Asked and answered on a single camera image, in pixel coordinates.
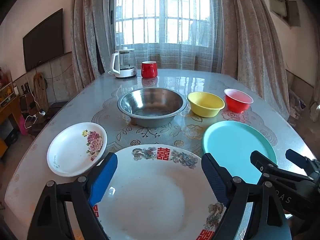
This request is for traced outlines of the black wall television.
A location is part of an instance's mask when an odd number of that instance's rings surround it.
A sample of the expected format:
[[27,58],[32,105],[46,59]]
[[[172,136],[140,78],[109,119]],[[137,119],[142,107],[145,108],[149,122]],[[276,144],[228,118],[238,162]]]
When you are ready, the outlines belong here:
[[23,38],[27,72],[64,54],[63,9],[44,19]]

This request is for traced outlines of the large white dragon plate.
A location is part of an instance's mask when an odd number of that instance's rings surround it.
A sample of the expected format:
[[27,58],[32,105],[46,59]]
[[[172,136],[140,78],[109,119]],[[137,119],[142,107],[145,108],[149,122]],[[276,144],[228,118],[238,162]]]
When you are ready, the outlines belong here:
[[169,145],[119,150],[117,169],[93,207],[109,239],[211,239],[224,213],[201,158]]

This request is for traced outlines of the beige curtain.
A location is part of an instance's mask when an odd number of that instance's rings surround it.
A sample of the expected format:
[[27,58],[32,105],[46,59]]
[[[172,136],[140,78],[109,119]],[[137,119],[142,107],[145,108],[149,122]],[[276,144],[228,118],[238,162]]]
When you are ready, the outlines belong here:
[[284,119],[289,90],[276,28],[264,0],[221,0],[221,72],[264,99]]
[[71,0],[71,45],[75,85],[81,91],[110,70],[115,50],[110,0]]

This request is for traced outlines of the red plastic bowl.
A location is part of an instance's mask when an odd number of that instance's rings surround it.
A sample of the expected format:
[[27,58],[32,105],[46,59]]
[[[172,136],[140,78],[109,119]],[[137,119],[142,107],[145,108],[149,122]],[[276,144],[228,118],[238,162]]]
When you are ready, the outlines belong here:
[[224,90],[227,109],[235,113],[243,113],[254,102],[248,94],[232,88]]

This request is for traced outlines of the white sheer curtain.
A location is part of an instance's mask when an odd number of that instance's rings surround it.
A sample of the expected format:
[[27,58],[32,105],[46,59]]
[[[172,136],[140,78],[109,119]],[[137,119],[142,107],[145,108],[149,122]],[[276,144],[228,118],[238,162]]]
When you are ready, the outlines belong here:
[[219,72],[221,0],[112,0],[117,49],[134,49],[137,66]]

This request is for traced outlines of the red ceramic mug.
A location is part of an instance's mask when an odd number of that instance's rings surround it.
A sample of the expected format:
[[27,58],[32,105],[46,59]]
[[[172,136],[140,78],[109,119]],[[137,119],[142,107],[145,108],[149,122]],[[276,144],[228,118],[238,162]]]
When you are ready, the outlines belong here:
[[141,64],[141,76],[145,79],[153,79],[158,75],[156,61],[144,61]]

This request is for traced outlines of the wooden cabinet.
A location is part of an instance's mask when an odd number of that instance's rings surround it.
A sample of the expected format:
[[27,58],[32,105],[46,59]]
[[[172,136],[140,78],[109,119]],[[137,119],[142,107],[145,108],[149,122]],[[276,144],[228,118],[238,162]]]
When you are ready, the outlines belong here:
[[22,118],[22,111],[20,108],[19,96],[14,91],[14,85],[12,82],[4,85],[1,88],[1,113],[0,113],[0,124],[9,120],[12,127],[19,132],[20,119]]

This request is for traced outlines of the yellow plastic bowl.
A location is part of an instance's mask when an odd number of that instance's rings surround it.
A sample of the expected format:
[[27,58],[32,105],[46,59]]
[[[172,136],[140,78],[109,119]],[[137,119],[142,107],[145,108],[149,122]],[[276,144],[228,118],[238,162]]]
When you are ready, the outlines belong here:
[[189,93],[187,99],[190,109],[203,118],[213,118],[225,107],[225,102],[220,97],[207,92]]

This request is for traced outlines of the teal plastic plate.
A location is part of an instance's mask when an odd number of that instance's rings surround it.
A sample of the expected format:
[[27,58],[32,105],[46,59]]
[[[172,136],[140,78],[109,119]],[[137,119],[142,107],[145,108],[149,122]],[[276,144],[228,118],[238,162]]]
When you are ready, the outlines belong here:
[[256,184],[261,172],[251,164],[253,151],[259,151],[273,163],[276,154],[269,141],[256,129],[237,121],[220,121],[209,126],[203,134],[202,148],[232,176]]

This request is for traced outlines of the floral lace tablecloth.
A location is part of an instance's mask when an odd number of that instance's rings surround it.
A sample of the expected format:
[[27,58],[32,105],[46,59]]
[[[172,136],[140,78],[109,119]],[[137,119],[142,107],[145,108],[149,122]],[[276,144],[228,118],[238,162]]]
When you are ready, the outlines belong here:
[[111,95],[105,98],[102,109],[95,113],[92,122],[100,124],[108,134],[108,150],[117,151],[128,146],[140,144],[166,144],[202,154],[202,137],[205,130],[219,121],[238,121],[257,129],[272,146],[278,139],[275,133],[265,125],[264,120],[252,109],[242,114],[223,109],[213,118],[203,118],[194,114],[190,106],[175,116],[170,122],[156,128],[145,128],[134,124],[130,117],[121,113],[117,107],[118,99],[137,88],[164,87],[175,90],[183,96],[191,92],[205,91],[221,98],[229,86],[221,76],[204,79],[201,77],[157,77],[146,80],[141,77],[116,80],[117,86]]

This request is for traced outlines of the left beige curtain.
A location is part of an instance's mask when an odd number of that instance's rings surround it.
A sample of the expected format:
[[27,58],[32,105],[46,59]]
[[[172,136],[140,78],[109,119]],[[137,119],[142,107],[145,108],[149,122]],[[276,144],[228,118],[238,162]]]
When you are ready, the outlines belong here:
[[75,85],[81,91],[110,70],[115,50],[110,0],[71,0],[71,45]]

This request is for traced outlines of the stainless steel bowl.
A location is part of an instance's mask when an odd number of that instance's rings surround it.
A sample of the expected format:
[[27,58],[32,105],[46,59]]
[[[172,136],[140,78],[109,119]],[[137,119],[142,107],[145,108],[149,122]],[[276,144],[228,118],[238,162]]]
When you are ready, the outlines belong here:
[[131,123],[157,128],[170,123],[187,106],[185,97],[167,88],[141,88],[130,91],[117,102],[121,113],[131,119]]

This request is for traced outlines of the right beige curtain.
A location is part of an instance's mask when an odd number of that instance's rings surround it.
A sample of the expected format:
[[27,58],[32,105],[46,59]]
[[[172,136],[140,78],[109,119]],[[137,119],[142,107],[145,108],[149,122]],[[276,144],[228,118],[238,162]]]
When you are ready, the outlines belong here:
[[221,0],[221,72],[264,99],[284,119],[289,90],[276,28],[264,0]]

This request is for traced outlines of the white glass electric kettle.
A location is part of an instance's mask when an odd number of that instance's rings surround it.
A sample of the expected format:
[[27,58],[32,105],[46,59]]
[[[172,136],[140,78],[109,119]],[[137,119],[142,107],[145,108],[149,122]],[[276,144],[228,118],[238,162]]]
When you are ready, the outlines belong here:
[[115,50],[111,55],[110,73],[119,79],[136,76],[135,49],[123,47]]

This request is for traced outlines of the small white floral plate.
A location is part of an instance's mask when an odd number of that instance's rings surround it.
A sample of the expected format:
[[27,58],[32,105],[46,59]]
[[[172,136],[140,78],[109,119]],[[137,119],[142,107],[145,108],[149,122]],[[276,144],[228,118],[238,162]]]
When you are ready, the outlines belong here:
[[99,124],[81,122],[60,132],[50,143],[47,164],[61,177],[76,177],[95,166],[107,146],[107,133]]

